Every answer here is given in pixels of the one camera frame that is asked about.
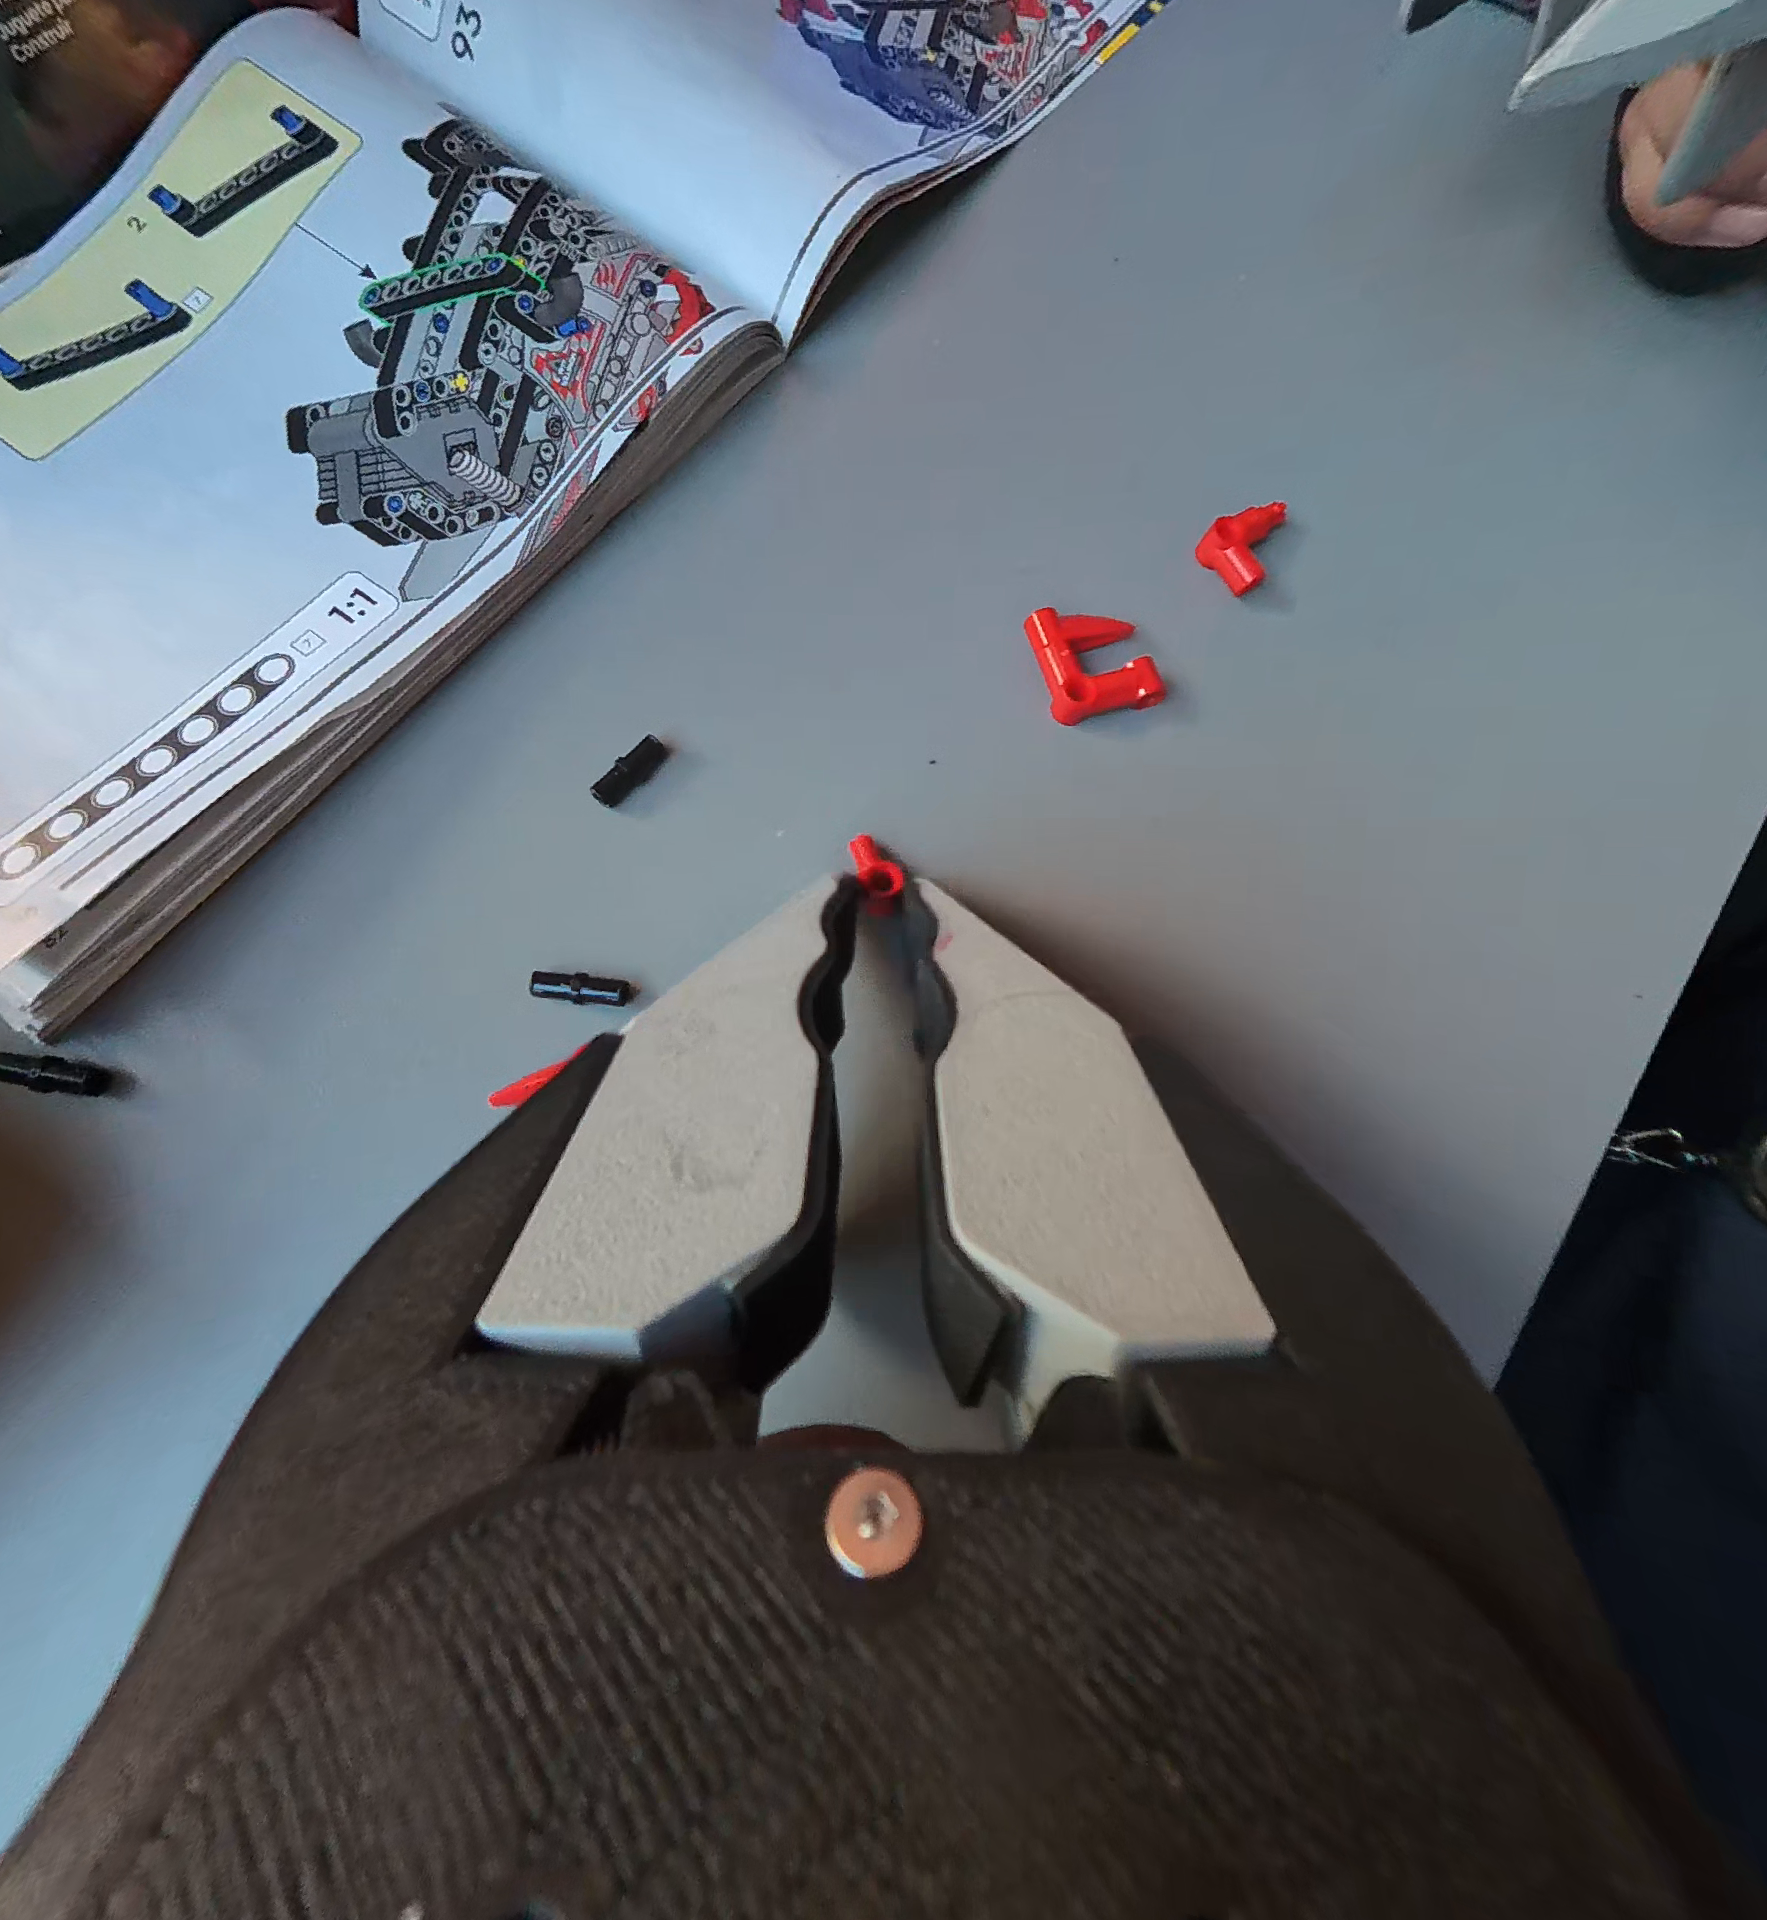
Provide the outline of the black lego set box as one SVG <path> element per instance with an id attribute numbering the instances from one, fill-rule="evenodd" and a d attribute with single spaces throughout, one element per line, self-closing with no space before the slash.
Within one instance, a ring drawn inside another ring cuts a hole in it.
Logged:
<path id="1" fill-rule="evenodd" d="M 112 176 L 246 3 L 0 3 L 0 271 Z"/>

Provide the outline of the red lego claw assembly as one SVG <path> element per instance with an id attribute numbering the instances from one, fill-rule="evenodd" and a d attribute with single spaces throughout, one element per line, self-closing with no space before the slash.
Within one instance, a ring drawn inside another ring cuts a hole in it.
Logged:
<path id="1" fill-rule="evenodd" d="M 1103 670 L 1085 664 L 1089 654 L 1131 639 L 1136 633 L 1132 622 L 1040 608 L 1027 618 L 1024 633 L 1044 678 L 1050 715 L 1064 727 L 1155 708 L 1167 698 L 1159 664 L 1149 657 Z"/>

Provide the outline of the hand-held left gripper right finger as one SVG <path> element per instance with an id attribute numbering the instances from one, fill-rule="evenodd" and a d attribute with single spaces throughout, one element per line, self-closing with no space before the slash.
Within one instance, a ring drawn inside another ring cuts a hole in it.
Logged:
<path id="1" fill-rule="evenodd" d="M 1034 1432 L 1075 1378 L 1268 1355 L 1276 1323 L 1125 1029 L 940 887 L 909 880 L 901 915 L 923 1308 L 955 1399 Z"/>

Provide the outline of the lego instruction booklet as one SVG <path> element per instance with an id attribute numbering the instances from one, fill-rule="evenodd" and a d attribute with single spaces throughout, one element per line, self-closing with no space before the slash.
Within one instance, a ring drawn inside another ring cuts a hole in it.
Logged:
<path id="1" fill-rule="evenodd" d="M 64 1032 L 1159 4 L 260 4 L 0 271 L 0 1019 Z"/>

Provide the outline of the red lego claw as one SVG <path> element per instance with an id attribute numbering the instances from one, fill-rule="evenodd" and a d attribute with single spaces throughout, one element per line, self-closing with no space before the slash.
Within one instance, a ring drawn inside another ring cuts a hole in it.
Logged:
<path id="1" fill-rule="evenodd" d="M 514 1079 L 511 1084 L 495 1091 L 490 1091 L 486 1106 L 500 1112 L 524 1108 L 538 1091 L 545 1090 L 562 1073 L 567 1073 L 583 1058 L 584 1052 L 586 1052 L 586 1042 L 583 1042 L 583 1046 L 574 1050 L 564 1059 L 543 1066 L 540 1069 L 533 1069 Z"/>

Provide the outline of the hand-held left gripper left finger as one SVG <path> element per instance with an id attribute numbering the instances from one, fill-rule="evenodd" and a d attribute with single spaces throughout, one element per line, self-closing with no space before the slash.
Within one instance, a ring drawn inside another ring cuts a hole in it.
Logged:
<path id="1" fill-rule="evenodd" d="M 818 880 L 631 1021 L 477 1333 L 747 1396 L 808 1349 L 830 1300 L 858 900 L 853 879 Z"/>

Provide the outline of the person's dark navy clothing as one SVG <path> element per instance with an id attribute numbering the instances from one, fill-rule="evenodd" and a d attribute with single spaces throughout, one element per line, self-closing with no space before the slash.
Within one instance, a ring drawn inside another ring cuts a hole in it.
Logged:
<path id="1" fill-rule="evenodd" d="M 1767 1122 L 1767 817 L 1620 1131 Z M 1767 1229 L 1604 1156 L 1499 1378 L 1639 1687 L 1767 1885 Z"/>

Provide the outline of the person's right hand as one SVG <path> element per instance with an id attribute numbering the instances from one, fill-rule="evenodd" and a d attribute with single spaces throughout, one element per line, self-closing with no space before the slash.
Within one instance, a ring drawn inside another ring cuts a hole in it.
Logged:
<path id="1" fill-rule="evenodd" d="M 1707 78 L 1707 66 L 1682 66 L 1627 93 L 1607 170 L 1604 199 L 1618 251 L 1645 283 L 1684 297 L 1767 282 L 1767 128 L 1703 191 L 1659 197 L 1664 166 Z"/>

